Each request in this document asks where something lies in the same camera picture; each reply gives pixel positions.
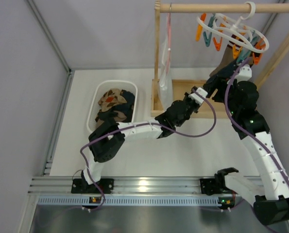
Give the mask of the beige orange argyle sock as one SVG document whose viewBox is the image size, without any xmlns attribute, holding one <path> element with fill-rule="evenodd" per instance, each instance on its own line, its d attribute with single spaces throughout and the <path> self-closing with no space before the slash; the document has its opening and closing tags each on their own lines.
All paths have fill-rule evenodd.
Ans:
<svg viewBox="0 0 289 233">
<path fill-rule="evenodd" d="M 116 105 L 127 103 L 127 100 L 121 94 L 122 90 L 118 88 L 111 88 L 105 92 L 98 101 L 101 111 L 106 112 Z"/>
</svg>

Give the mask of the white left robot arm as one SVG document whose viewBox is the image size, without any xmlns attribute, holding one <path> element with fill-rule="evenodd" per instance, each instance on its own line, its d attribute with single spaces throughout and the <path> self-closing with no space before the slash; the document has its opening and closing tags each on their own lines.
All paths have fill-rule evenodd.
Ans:
<svg viewBox="0 0 289 233">
<path fill-rule="evenodd" d="M 89 148 L 90 157 L 84 158 L 85 169 L 74 183 L 78 193 L 96 190 L 103 165 L 116 156 L 124 143 L 170 136 L 198 112 L 207 94 L 203 88 L 193 87 L 191 93 L 185 93 L 183 100 L 174 101 L 164 113 L 148 121 L 123 123 L 107 119 L 88 137 L 89 143 L 84 146 Z"/>
</svg>

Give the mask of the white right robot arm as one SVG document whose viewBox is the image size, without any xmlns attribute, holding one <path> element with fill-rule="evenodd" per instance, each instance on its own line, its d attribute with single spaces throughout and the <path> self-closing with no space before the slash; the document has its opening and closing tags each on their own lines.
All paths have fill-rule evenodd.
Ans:
<svg viewBox="0 0 289 233">
<path fill-rule="evenodd" d="M 252 71 L 245 60 L 235 60 L 220 69 L 203 85 L 208 97 L 224 104 L 241 142 L 248 150 L 262 187 L 246 179 L 237 169 L 219 170 L 215 177 L 221 190 L 232 190 L 252 207 L 258 221 L 269 226 L 289 221 L 289 177 L 272 142 L 268 124 L 256 109 L 257 87 L 249 79 Z"/>
</svg>

